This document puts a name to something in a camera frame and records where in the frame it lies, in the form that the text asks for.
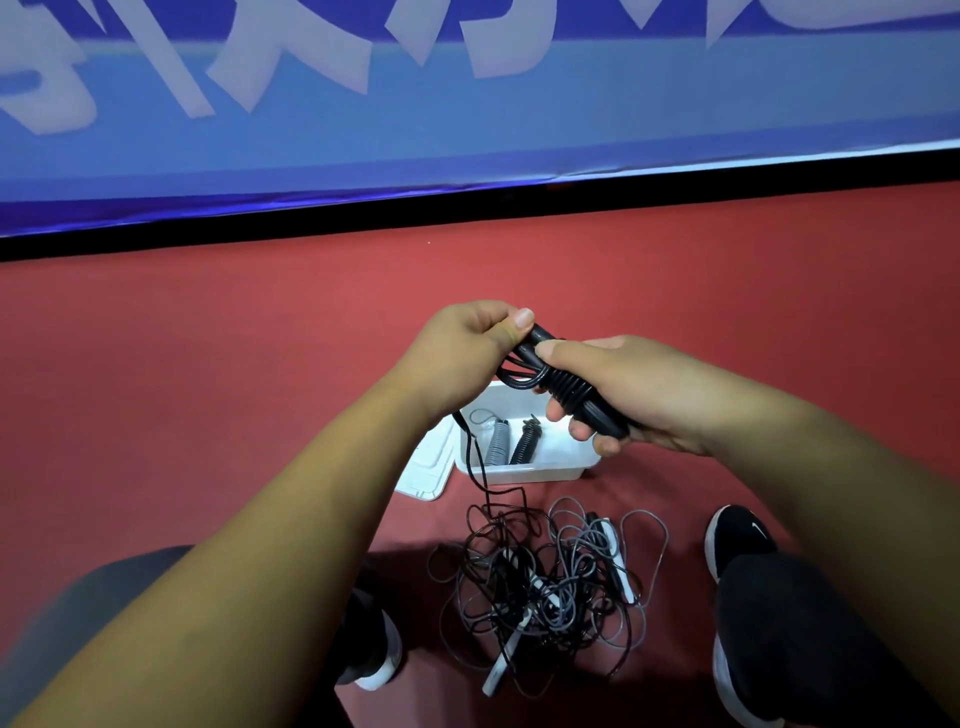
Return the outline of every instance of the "hand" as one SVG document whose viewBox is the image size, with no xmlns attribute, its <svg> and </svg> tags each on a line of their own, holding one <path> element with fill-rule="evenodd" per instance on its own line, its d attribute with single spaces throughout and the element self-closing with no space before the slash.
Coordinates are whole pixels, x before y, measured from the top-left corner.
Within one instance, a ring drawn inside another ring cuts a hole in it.
<svg viewBox="0 0 960 728">
<path fill-rule="evenodd" d="M 710 455 L 714 436 L 736 418 L 755 411 L 763 385 L 710 366 L 682 352 L 637 336 L 614 336 L 593 341 L 545 341 L 537 355 L 556 369 L 582 377 L 631 420 L 631 437 L 617 441 L 597 435 L 593 449 L 616 455 L 631 440 L 663 448 Z M 555 400 L 547 405 L 547 419 L 564 416 Z M 586 441 L 593 430 L 570 422 L 570 434 Z"/>
<path fill-rule="evenodd" d="M 389 374 L 438 421 L 471 402 L 534 325 L 529 308 L 502 301 L 448 306 L 434 314 Z"/>
</svg>

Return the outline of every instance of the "person's left hand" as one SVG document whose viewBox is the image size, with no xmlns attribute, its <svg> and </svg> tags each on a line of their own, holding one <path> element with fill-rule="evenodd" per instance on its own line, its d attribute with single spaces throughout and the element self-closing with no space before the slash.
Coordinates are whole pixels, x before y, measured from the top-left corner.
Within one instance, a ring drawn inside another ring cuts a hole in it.
<svg viewBox="0 0 960 728">
<path fill-rule="evenodd" d="M 457 303 L 434 314 L 391 370 L 438 421 L 475 399 L 534 325 L 529 308 L 502 301 Z"/>
</svg>

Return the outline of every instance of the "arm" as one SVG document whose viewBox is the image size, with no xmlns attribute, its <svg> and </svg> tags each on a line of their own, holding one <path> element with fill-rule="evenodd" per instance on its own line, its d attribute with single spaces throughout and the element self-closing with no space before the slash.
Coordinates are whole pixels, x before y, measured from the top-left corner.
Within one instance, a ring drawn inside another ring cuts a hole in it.
<svg viewBox="0 0 960 728">
<path fill-rule="evenodd" d="M 289 722 L 406 461 L 429 427 L 490 383 L 532 324 L 532 313 L 500 302 L 438 313 L 388 375 L 84 647 L 13 725 Z"/>
<path fill-rule="evenodd" d="M 657 342 L 546 342 L 537 353 L 642 423 L 634 439 L 729 468 L 960 718 L 960 488 L 808 402 Z M 548 417 L 562 414 L 551 402 Z M 573 423 L 571 434 L 592 432 Z M 594 438 L 602 455 L 623 445 Z"/>
</svg>

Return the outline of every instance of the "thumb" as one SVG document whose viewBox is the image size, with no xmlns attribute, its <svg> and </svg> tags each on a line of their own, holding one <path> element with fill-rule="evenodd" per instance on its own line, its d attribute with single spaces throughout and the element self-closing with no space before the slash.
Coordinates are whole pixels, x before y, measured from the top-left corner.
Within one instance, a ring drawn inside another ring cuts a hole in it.
<svg viewBox="0 0 960 728">
<path fill-rule="evenodd" d="M 555 339 L 537 344 L 537 356 L 554 369 L 571 372 L 595 386 L 610 352 L 579 341 Z"/>
<path fill-rule="evenodd" d="M 526 338 L 533 325 L 534 312 L 529 308 L 521 308 L 488 330 L 484 335 L 492 339 L 500 349 L 502 357 L 506 357 L 517 344 Z"/>
</svg>

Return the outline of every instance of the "fingernail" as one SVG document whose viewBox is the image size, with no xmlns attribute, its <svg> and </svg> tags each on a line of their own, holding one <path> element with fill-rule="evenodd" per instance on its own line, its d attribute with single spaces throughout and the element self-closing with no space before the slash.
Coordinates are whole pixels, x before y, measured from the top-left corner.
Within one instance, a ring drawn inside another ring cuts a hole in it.
<svg viewBox="0 0 960 728">
<path fill-rule="evenodd" d="M 541 341 L 539 344 L 537 344 L 537 356 L 539 356 L 541 359 L 550 358 L 550 354 L 553 353 L 553 348 L 555 346 L 557 346 L 556 341 Z"/>
<path fill-rule="evenodd" d="M 527 328 L 534 323 L 534 312 L 529 308 L 521 308 L 514 314 L 514 323 L 517 328 Z"/>
</svg>

